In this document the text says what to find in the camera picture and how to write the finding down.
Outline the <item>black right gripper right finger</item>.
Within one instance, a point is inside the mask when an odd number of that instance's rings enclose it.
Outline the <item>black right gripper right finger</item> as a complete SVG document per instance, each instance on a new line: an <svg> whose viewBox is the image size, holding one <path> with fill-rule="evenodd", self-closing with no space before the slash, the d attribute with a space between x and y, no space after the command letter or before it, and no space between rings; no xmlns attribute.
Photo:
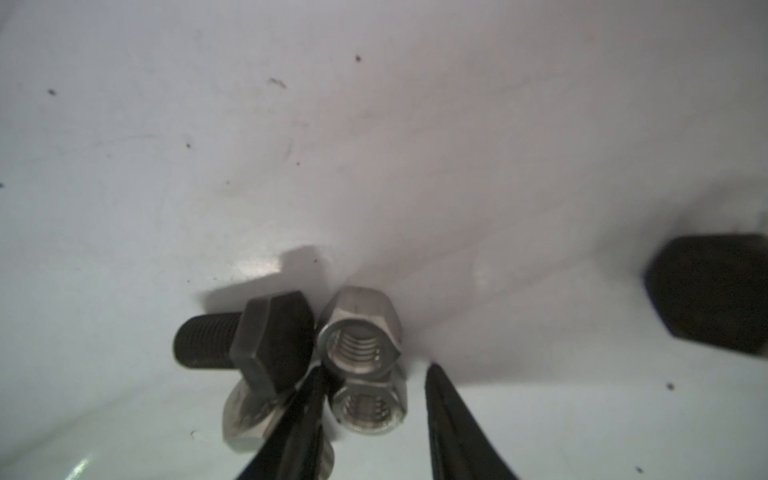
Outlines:
<svg viewBox="0 0 768 480"><path fill-rule="evenodd" d="M435 480L517 480L436 363L427 370L425 398Z"/></svg>

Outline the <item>black short bolt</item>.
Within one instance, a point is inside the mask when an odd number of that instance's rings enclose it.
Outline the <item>black short bolt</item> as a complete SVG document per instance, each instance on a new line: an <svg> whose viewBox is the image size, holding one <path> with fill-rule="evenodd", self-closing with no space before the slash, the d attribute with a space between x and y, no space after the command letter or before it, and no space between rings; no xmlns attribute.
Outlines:
<svg viewBox="0 0 768 480"><path fill-rule="evenodd" d="M272 398L304 377L314 331L305 295L288 291L252 298L241 312L190 318L174 337L173 354L189 369L235 369L253 393Z"/></svg>

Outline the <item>silver nut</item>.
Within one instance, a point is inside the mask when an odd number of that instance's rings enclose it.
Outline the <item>silver nut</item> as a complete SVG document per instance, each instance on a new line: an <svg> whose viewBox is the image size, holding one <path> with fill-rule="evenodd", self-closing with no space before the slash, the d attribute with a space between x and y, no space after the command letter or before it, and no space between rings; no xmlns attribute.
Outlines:
<svg viewBox="0 0 768 480"><path fill-rule="evenodd" d="M373 380L395 367L402 338L399 316L385 293L344 286L317 321L315 346L321 362L335 375Z"/></svg>
<svg viewBox="0 0 768 480"><path fill-rule="evenodd" d="M328 394L336 421L362 435L383 435L400 426L407 416L406 377L399 366L373 379L336 379Z"/></svg>

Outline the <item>silver bolt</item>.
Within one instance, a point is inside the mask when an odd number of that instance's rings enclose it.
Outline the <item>silver bolt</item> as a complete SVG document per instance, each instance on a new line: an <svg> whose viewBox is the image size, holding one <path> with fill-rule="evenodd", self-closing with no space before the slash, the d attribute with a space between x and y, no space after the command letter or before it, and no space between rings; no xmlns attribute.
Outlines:
<svg viewBox="0 0 768 480"><path fill-rule="evenodd" d="M291 388L270 397L254 392L246 381L239 381L225 401L222 414L222 435L227 446L237 453L252 453L255 457L277 428L298 390ZM320 479L328 479L333 471L335 453L324 428L323 432Z"/></svg>

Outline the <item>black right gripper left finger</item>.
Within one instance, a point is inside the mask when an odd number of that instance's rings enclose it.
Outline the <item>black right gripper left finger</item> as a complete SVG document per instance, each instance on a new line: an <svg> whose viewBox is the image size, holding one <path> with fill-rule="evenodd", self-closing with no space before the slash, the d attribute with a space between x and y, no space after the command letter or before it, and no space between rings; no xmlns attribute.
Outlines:
<svg viewBox="0 0 768 480"><path fill-rule="evenodd" d="M320 479L327 373L310 370L277 428L237 479Z"/></svg>

